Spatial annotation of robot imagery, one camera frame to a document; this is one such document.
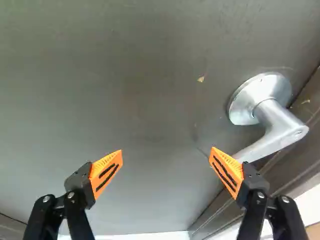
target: orange plastic pad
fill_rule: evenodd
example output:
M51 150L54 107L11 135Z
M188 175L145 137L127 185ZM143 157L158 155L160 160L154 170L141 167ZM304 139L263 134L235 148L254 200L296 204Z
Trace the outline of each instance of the orange plastic pad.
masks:
M122 166L122 150L110 153L92 164L89 180L95 200L98 199Z
M215 147L211 148L209 163L236 200L244 180L242 164Z

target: gray door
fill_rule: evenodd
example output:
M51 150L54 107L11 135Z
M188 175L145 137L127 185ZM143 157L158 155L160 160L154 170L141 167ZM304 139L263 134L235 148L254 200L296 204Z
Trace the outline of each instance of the gray door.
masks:
M0 212L26 222L85 161L123 149L88 212L94 233L186 230L222 189L211 146L233 154L263 134L229 122L230 94L277 71L294 98L320 59L319 10L317 0L2 1Z

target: clamp jaw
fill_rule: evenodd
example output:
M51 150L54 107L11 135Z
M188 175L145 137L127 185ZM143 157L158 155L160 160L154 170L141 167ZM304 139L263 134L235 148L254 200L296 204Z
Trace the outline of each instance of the clamp jaw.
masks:
M90 209L123 165L122 151L87 162L64 182L67 193L48 194L35 201L23 240L57 240L59 227L67 219L73 240L94 240L85 209Z
M241 164L212 147L209 163L238 206L246 210L237 240L259 240L265 218L273 239L308 240L295 201L288 196L269 197L269 183L247 161Z

